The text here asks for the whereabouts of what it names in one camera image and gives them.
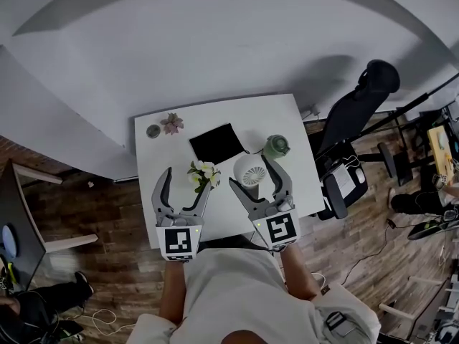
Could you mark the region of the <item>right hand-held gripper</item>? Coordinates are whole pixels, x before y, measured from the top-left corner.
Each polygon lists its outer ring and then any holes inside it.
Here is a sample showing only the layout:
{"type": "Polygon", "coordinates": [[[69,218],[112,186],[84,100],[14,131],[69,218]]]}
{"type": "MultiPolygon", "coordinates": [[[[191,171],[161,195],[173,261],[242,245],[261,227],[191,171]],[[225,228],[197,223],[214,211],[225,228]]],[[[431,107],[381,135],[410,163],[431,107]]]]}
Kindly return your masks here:
{"type": "Polygon", "coordinates": [[[283,167],[271,158],[261,155],[274,184],[273,198],[253,197],[237,180],[229,178],[229,185],[249,215],[249,220],[266,244],[268,250],[280,252],[298,240],[298,212],[291,195],[291,178],[283,167]]]}

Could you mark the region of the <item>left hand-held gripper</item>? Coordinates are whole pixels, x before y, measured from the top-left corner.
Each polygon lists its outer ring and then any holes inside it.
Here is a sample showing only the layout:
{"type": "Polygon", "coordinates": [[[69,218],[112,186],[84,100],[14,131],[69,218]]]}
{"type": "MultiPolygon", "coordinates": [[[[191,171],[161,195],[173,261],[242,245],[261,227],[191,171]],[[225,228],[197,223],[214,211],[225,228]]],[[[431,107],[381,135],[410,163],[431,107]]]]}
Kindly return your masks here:
{"type": "Polygon", "coordinates": [[[151,203],[155,214],[160,214],[156,225],[161,255],[170,262],[189,262],[198,252],[202,229],[203,215],[212,189],[209,181],[197,194],[190,207],[184,207],[180,214],[173,214],[169,205],[169,191],[172,179],[172,168],[168,167],[158,179],[151,203]]]}

